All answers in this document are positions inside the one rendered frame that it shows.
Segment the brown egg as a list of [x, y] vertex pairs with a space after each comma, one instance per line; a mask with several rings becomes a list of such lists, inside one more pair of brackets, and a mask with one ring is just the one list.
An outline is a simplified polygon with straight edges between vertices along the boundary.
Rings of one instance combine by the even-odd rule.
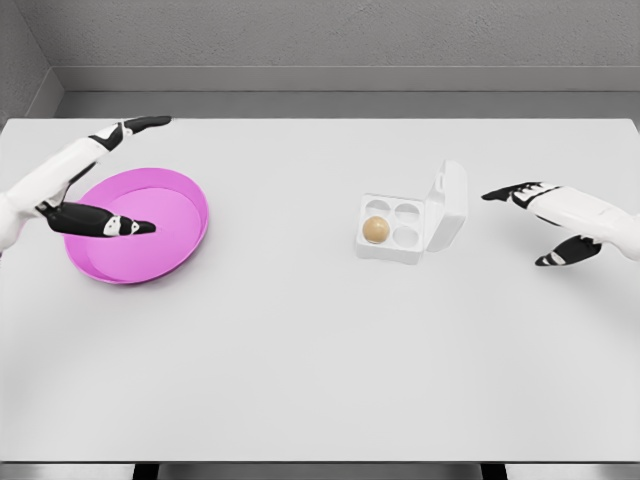
[[363, 238], [372, 244], [384, 243], [390, 234], [388, 221], [381, 216], [369, 217], [362, 226]]

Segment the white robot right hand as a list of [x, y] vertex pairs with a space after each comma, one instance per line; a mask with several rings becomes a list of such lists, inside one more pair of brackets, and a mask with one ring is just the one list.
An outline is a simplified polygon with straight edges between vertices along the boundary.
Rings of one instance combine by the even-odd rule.
[[512, 203], [546, 223], [573, 233], [549, 253], [537, 258], [537, 266], [577, 264], [599, 254], [605, 244], [614, 246], [626, 257], [621, 248], [629, 220], [636, 214], [598, 197], [570, 186], [531, 181], [487, 192], [482, 199]]

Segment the white egg box with lid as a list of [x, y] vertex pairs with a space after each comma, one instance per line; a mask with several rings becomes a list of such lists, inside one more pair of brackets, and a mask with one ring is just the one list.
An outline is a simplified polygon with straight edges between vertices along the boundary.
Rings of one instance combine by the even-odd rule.
[[[424, 253], [449, 248], [467, 215], [466, 170], [459, 163], [446, 160], [423, 199], [372, 193], [361, 197], [356, 256], [415, 265]], [[384, 243], [372, 244], [363, 238], [363, 223], [371, 216], [381, 216], [390, 225], [390, 234]]]

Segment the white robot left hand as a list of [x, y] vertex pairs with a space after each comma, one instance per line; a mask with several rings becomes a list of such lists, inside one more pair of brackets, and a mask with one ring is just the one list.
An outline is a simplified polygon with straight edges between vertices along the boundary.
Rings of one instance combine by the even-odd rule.
[[115, 238], [151, 234], [156, 225], [131, 219], [101, 207], [68, 202], [70, 187], [93, 169], [101, 157], [126, 138], [146, 129], [169, 124], [170, 116], [143, 116], [117, 122], [92, 135], [73, 141], [19, 180], [6, 193], [10, 202], [27, 218], [46, 220], [57, 233]]

